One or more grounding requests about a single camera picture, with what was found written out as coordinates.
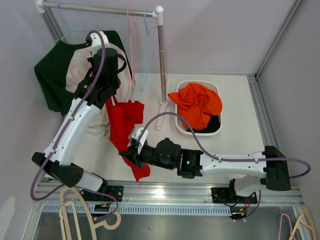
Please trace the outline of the black t-shirt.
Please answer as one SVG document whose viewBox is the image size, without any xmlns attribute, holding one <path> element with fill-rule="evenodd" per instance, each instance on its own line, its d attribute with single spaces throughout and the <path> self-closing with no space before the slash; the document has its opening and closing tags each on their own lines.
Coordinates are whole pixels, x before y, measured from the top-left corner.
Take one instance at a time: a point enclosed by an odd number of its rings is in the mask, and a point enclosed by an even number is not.
<svg viewBox="0 0 320 240">
<path fill-rule="evenodd" d="M 197 117 L 189 117 L 190 126 L 198 134 L 211 134 L 217 132 L 221 127 L 220 117 L 218 115 L 201 114 Z"/>
</svg>

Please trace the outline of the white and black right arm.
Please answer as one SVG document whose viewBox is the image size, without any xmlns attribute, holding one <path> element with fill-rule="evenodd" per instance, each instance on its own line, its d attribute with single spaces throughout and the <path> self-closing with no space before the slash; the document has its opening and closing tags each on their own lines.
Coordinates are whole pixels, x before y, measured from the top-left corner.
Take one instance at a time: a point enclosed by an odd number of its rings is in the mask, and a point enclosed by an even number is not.
<svg viewBox="0 0 320 240">
<path fill-rule="evenodd" d="M 169 138 L 161 140 L 155 147 L 147 142 L 140 144 L 132 139 L 128 149 L 119 155 L 141 168 L 151 165 L 166 170 L 176 170 L 179 177 L 194 179 L 213 174 L 235 174 L 241 178 L 229 181 L 227 196 L 232 202 L 240 202 L 254 192 L 268 189 L 285 192 L 291 190 L 287 162 L 271 160 L 266 152 L 253 153 L 253 161 L 245 159 L 224 160 L 221 156 L 209 156 L 201 150 L 182 148 Z"/>
</svg>

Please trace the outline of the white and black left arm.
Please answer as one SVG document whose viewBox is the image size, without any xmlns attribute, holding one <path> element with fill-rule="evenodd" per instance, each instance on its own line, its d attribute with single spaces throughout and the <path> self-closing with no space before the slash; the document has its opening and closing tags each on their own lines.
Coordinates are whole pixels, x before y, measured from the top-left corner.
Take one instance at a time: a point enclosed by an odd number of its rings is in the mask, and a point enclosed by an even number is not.
<svg viewBox="0 0 320 240">
<path fill-rule="evenodd" d="M 95 116 L 111 97 L 127 102 L 131 94 L 126 56 L 115 47 L 100 48 L 89 58 L 91 67 L 74 93 L 71 106 L 56 136 L 32 162 L 46 174 L 72 187 L 89 189 L 97 201 L 107 197 L 104 179 L 73 163 L 78 144 Z"/>
</svg>

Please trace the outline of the orange t-shirt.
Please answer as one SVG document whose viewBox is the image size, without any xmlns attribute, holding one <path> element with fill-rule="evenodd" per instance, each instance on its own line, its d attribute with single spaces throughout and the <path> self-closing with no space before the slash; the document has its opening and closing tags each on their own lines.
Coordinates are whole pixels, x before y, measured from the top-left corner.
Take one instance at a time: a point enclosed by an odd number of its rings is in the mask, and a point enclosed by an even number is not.
<svg viewBox="0 0 320 240">
<path fill-rule="evenodd" d="M 176 104 L 177 113 L 184 118 L 185 128 L 200 131 L 208 127 L 212 116 L 219 116 L 223 103 L 219 95 L 206 86 L 191 82 L 168 97 Z"/>
</svg>

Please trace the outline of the red t-shirt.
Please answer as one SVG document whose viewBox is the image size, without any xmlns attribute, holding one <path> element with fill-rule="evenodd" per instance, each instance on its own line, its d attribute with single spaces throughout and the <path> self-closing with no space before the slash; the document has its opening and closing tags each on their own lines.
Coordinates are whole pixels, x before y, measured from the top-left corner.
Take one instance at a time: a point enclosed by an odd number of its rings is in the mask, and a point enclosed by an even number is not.
<svg viewBox="0 0 320 240">
<path fill-rule="evenodd" d="M 139 101 L 118 102 L 115 97 L 105 102 L 109 123 L 109 140 L 119 152 L 128 151 L 129 135 L 135 125 L 143 123 L 145 105 Z"/>
</svg>

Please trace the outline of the pink plastic hanger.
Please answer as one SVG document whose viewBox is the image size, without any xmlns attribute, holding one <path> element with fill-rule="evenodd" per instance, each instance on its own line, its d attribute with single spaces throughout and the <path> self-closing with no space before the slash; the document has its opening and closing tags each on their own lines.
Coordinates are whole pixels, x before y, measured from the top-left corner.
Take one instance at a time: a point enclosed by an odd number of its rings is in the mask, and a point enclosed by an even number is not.
<svg viewBox="0 0 320 240">
<path fill-rule="evenodd" d="M 130 19 L 130 13 L 129 9 L 126 9 L 126 16 L 127 16 L 127 24 L 128 24 L 128 32 L 129 32 L 129 44 L 130 44 L 130 61 L 131 61 L 131 82 L 132 82 L 132 90 L 135 90 L 136 86 L 136 62 L 135 62 L 135 57 L 136 57 L 136 45 L 135 45 L 135 33 L 136 33 L 136 23 L 133 22 L 131 24 L 131 19 Z"/>
</svg>

